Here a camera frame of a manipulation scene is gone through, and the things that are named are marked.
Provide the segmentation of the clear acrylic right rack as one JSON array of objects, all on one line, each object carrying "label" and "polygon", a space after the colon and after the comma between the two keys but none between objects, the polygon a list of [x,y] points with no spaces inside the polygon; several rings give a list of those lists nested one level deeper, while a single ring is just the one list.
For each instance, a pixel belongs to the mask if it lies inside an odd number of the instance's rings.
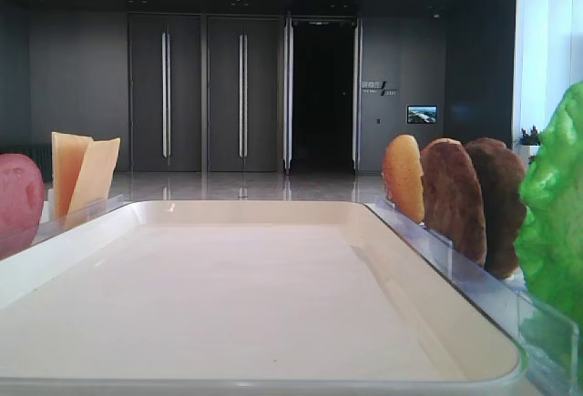
[{"label": "clear acrylic right rack", "polygon": [[576,322],[527,292],[521,272],[499,280],[454,250],[452,241],[416,224],[383,197],[371,208],[470,302],[526,351],[526,391],[580,395],[580,334]]}]

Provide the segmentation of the wall display screen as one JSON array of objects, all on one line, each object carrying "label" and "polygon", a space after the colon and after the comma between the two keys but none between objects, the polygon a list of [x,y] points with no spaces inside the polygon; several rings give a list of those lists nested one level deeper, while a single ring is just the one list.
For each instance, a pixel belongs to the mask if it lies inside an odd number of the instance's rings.
[{"label": "wall display screen", "polygon": [[435,124],[437,122],[437,107],[408,106],[406,121],[408,124]]}]

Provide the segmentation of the golden bun half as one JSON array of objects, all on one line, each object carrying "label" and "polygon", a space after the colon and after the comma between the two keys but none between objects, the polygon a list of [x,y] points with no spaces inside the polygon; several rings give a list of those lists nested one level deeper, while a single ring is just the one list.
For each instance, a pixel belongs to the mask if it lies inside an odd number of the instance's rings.
[{"label": "golden bun half", "polygon": [[385,150],[382,175],[386,196],[415,223],[424,220],[423,170],[416,139],[400,135]]}]

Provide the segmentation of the dark brown meat patty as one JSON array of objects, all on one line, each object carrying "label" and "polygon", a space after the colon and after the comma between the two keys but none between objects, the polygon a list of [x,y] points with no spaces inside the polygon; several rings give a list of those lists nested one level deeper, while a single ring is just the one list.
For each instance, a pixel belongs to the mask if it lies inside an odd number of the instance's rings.
[{"label": "dark brown meat patty", "polygon": [[526,175],[520,157],[500,140],[481,137],[465,145],[480,183],[486,221],[484,268],[506,279],[518,268],[515,240],[526,217],[519,185]]}]

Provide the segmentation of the dark double door left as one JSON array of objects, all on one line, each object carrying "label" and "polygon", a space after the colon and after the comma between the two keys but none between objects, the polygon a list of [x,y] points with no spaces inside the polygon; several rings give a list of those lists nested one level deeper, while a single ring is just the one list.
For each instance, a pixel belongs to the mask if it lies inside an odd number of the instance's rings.
[{"label": "dark double door left", "polygon": [[131,15],[128,39],[132,168],[201,171],[200,19]]}]

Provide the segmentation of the yellow cheese slice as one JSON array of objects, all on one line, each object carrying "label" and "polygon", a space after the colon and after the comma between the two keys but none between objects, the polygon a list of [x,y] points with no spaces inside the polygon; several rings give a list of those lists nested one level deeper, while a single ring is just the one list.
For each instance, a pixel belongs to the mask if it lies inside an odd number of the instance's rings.
[{"label": "yellow cheese slice", "polygon": [[84,155],[67,214],[107,199],[118,162],[120,138],[92,141]]}]

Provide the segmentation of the orange cheese slice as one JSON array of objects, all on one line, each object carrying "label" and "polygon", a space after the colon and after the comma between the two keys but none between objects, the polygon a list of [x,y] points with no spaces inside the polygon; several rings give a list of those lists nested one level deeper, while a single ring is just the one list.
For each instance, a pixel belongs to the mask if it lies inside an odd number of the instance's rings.
[{"label": "orange cheese slice", "polygon": [[54,190],[54,217],[65,216],[92,137],[51,133],[52,170]]}]

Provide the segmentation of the clear acrylic rack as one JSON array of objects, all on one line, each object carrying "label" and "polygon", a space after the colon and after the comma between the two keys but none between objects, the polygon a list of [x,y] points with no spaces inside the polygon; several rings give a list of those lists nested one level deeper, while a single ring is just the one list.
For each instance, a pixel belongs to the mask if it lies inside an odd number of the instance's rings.
[{"label": "clear acrylic rack", "polygon": [[371,208],[470,302],[526,351],[526,391],[580,395],[580,334],[576,322],[527,292],[521,272],[499,280],[454,250],[452,241],[416,224],[383,197]]},{"label": "clear acrylic rack", "polygon": [[126,196],[120,194],[113,198],[91,202],[83,208],[72,211],[64,216],[56,217],[54,215],[55,202],[54,190],[50,188],[46,193],[41,222],[31,243],[32,246],[58,236],[71,228],[87,223],[92,219],[99,218],[129,203]]}]

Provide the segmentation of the clear acrylic left rack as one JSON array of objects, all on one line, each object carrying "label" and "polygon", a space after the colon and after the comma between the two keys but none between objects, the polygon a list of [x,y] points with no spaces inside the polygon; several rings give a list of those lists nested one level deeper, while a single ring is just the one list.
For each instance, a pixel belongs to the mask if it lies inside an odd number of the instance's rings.
[{"label": "clear acrylic left rack", "polygon": [[113,198],[91,202],[83,208],[72,211],[64,216],[56,217],[54,215],[55,202],[54,190],[50,188],[46,193],[41,222],[31,243],[32,246],[58,236],[71,228],[87,223],[92,219],[99,218],[129,203],[126,196],[120,194]]}]

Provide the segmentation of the cream rectangular tray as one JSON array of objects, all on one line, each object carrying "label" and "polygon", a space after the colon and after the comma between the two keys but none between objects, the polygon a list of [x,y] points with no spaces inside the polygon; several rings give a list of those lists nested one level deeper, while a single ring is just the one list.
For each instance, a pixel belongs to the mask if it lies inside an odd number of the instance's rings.
[{"label": "cream rectangular tray", "polygon": [[508,395],[525,366],[351,202],[132,203],[1,263],[4,395]]}]

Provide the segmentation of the red tomato slice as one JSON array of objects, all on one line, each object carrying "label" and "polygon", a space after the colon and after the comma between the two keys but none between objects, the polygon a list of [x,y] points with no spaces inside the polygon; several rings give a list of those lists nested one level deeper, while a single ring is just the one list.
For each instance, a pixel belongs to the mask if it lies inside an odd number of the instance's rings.
[{"label": "red tomato slice", "polygon": [[45,194],[41,172],[31,158],[22,154],[1,155],[1,259],[31,245]]}]

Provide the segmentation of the dark double door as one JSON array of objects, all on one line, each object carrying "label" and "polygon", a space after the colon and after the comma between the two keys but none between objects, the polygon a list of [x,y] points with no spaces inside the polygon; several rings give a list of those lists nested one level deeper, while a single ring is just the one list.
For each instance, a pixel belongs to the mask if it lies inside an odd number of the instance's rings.
[{"label": "dark double door", "polygon": [[200,19],[131,15],[128,39],[132,168],[201,171]]},{"label": "dark double door", "polygon": [[274,19],[209,20],[210,171],[277,170],[278,44]]}]

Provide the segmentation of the green lettuce leaf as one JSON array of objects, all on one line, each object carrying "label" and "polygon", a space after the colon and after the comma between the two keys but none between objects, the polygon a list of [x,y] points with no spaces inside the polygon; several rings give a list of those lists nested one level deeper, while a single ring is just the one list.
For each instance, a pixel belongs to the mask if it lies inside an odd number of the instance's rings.
[{"label": "green lettuce leaf", "polygon": [[582,323],[582,84],[562,97],[519,186],[515,247],[528,291]]}]

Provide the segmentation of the dark double door middle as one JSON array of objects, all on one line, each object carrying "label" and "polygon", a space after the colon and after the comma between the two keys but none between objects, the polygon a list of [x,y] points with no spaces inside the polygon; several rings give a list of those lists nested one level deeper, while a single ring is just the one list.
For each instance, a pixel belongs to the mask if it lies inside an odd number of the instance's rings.
[{"label": "dark double door middle", "polygon": [[277,170],[278,44],[274,19],[209,20],[210,171]]}]

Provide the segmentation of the potted plant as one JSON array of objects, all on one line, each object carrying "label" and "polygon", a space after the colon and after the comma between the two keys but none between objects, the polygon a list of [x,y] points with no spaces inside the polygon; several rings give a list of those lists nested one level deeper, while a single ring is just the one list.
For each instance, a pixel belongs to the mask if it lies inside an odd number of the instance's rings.
[{"label": "potted plant", "polygon": [[539,147],[541,141],[537,127],[532,126],[530,129],[522,128],[518,139],[518,145],[525,147]]}]

